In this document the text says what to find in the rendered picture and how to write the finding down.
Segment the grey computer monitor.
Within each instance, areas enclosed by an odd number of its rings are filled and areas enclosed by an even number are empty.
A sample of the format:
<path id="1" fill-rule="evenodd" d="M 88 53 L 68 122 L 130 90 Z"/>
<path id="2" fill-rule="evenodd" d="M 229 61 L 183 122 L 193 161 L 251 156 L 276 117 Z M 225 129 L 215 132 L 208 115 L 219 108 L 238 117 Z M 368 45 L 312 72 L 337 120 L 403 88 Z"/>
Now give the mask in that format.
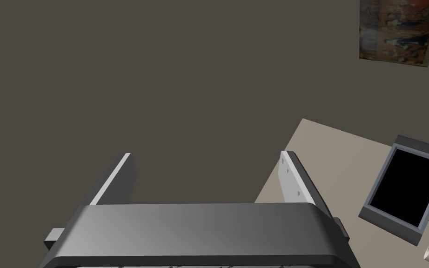
<path id="1" fill-rule="evenodd" d="M 419 244 L 429 223 L 429 143 L 397 136 L 359 217 Z"/>

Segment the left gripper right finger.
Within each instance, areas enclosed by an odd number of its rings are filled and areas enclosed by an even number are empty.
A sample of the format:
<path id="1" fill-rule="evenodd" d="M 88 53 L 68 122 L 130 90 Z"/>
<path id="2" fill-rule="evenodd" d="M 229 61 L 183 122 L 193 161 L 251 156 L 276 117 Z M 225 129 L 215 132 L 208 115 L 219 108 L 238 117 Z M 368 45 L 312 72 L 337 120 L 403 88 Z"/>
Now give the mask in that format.
<path id="1" fill-rule="evenodd" d="M 333 217 L 309 174 L 293 151 L 281 151 L 280 186 L 285 202 L 308 202 L 314 204 L 328 217 Z"/>

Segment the beige table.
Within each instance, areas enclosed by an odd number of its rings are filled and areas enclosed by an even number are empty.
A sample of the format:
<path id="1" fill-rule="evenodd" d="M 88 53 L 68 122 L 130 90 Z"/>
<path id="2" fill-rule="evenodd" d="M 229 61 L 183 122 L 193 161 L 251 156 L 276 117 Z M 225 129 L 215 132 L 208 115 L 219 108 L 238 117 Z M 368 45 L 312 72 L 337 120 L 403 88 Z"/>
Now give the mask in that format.
<path id="1" fill-rule="evenodd" d="M 423 258 L 429 223 L 414 246 L 358 216 L 390 149 L 390 144 L 307 119 L 286 146 L 300 159 L 331 214 L 340 218 L 361 268 L 429 268 Z"/>

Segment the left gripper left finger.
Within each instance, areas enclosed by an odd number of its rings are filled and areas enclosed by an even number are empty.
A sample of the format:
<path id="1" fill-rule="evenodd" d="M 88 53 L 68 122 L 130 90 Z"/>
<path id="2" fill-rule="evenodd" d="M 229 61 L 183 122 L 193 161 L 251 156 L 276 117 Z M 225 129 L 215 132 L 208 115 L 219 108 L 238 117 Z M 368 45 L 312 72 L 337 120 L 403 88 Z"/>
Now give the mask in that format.
<path id="1" fill-rule="evenodd" d="M 131 153 L 120 154 L 97 181 L 83 201 L 83 206 L 128 204 L 136 179 Z"/>

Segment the painting on wall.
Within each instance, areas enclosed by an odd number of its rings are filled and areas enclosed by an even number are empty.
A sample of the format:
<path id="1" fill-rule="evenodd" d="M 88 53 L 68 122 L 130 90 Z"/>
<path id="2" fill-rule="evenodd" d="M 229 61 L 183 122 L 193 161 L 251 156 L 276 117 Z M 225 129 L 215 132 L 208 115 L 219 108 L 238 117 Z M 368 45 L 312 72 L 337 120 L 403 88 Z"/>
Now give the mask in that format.
<path id="1" fill-rule="evenodd" d="M 359 0 L 359 57 L 429 65 L 429 0 Z"/>

